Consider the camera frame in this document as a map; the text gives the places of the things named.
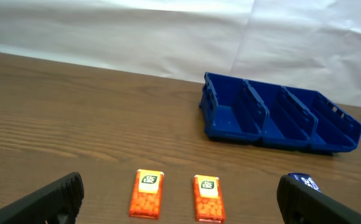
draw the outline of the wood grain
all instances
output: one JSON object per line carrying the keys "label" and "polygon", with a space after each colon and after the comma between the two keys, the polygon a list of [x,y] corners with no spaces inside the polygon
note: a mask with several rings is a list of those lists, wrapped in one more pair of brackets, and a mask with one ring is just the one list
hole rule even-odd
{"label": "wood grain", "polygon": [[[282,223],[276,188],[306,172],[361,213],[361,141],[322,156],[209,141],[200,83],[0,54],[0,208],[72,172],[85,199],[77,223],[128,218],[136,169],[165,173],[158,223],[192,223],[190,181],[220,177],[227,223]],[[343,106],[361,122],[361,108]]]}

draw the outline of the crease in backdrop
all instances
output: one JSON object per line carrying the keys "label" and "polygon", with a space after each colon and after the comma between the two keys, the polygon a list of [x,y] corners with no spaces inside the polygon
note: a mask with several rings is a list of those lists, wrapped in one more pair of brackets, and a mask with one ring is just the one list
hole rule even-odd
{"label": "crease in backdrop", "polygon": [[0,52],[193,82],[210,71],[361,106],[358,0],[0,0]]}

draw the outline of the tic tac logo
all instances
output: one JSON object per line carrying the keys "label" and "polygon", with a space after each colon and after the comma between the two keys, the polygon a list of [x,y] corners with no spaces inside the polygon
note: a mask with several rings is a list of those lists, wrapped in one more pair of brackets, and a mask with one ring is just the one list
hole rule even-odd
{"label": "tic tac logo", "polygon": [[214,182],[205,180],[201,182],[201,188],[202,189],[213,189]]}
{"label": "tic tac logo", "polygon": [[145,175],[142,179],[142,183],[145,184],[154,184],[157,181],[157,176],[154,175]]}

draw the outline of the tic tac label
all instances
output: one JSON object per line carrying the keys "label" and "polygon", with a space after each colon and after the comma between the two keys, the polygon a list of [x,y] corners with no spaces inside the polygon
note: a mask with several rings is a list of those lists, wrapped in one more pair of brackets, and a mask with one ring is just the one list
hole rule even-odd
{"label": "tic tac label", "polygon": [[321,192],[319,187],[316,185],[316,183],[313,181],[312,177],[308,174],[301,174],[301,173],[289,173],[288,174],[291,177],[294,177],[296,180],[304,183],[308,187],[311,187],[318,192]]}
{"label": "tic tac label", "polygon": [[153,170],[140,170],[139,192],[156,194],[160,186],[162,172]]}
{"label": "tic tac label", "polygon": [[218,198],[218,177],[197,175],[201,197]]}

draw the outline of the blue bin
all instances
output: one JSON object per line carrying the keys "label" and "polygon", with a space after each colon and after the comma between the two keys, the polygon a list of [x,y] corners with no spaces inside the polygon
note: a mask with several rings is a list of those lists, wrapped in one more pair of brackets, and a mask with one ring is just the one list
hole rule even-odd
{"label": "blue bin", "polygon": [[205,74],[200,103],[210,138],[349,152],[361,124],[317,91]]}

